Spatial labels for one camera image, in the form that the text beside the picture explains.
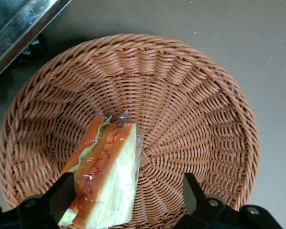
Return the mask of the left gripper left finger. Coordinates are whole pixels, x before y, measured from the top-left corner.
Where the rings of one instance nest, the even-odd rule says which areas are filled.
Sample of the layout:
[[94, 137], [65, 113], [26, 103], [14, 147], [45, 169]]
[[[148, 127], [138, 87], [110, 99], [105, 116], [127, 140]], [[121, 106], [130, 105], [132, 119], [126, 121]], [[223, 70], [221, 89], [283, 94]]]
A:
[[64, 173], [45, 194], [30, 196], [6, 212], [0, 207], [0, 229], [58, 229], [74, 198], [74, 175]]

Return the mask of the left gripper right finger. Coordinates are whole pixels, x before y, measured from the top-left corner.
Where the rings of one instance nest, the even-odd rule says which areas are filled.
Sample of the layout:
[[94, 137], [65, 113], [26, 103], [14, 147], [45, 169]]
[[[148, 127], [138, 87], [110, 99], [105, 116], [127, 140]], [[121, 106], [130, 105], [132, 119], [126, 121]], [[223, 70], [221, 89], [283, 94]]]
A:
[[206, 195], [190, 173], [184, 174], [183, 198], [188, 213], [177, 222], [175, 229], [282, 228], [265, 208], [244, 205], [236, 211], [219, 196]]

